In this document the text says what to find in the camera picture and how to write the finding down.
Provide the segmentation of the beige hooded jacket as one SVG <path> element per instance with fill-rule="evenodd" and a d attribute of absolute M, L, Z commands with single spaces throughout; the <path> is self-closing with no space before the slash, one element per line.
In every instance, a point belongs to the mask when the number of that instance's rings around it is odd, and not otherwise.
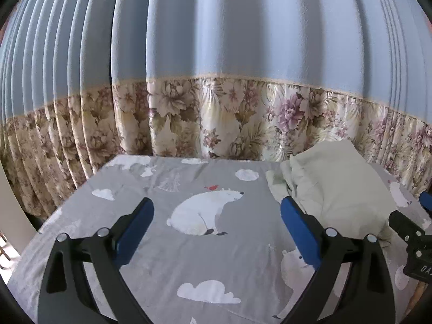
<path fill-rule="evenodd" d="M 389 241 L 393 235 L 390 191 L 349 140 L 317 143 L 268 170 L 266 180 L 277 202 L 292 197 L 301 211 L 345 237 Z"/>

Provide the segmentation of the beige bed headboard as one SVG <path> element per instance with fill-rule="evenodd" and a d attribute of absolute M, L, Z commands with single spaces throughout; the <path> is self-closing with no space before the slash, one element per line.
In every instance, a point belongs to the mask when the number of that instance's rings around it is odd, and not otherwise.
<path fill-rule="evenodd" d="M 37 233 L 16 199 L 3 167 L 0 167 L 0 229 L 19 255 Z"/>

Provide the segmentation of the grey polar bear bedsheet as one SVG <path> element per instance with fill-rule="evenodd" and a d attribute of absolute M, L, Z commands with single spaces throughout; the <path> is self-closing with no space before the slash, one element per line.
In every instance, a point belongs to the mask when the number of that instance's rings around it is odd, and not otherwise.
<path fill-rule="evenodd" d="M 8 287 L 37 318 L 56 237 L 93 235 L 144 198 L 154 219 L 120 272 L 155 323 L 280 323 L 313 269 L 302 259 L 270 192 L 275 162 L 120 156 L 42 225 Z"/>

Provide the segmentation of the blue floral curtain right panel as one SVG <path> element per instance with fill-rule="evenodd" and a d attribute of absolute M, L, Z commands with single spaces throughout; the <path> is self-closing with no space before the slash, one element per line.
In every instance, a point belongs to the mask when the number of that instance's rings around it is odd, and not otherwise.
<path fill-rule="evenodd" d="M 116 0 L 119 145 L 283 161 L 350 140 L 431 185 L 431 22 L 417 0 Z"/>

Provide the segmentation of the blue floral curtain panel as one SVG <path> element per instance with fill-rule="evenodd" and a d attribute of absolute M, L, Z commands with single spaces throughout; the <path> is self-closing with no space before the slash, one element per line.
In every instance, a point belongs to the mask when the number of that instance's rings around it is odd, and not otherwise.
<path fill-rule="evenodd" d="M 149 154 L 149 0 L 18 0 L 1 42 L 1 164 L 46 219 L 106 162 Z"/>
<path fill-rule="evenodd" d="M 119 145 L 283 161 L 350 140 L 431 185 L 431 22 L 417 0 L 116 0 Z"/>

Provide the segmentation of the blue floral curtain left panel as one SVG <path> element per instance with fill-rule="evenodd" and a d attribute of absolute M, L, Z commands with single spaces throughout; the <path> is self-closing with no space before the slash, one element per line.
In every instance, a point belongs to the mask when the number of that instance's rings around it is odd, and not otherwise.
<path fill-rule="evenodd" d="M 149 0 L 18 0 L 1 42 L 1 164 L 46 219 L 106 162 L 149 154 Z"/>

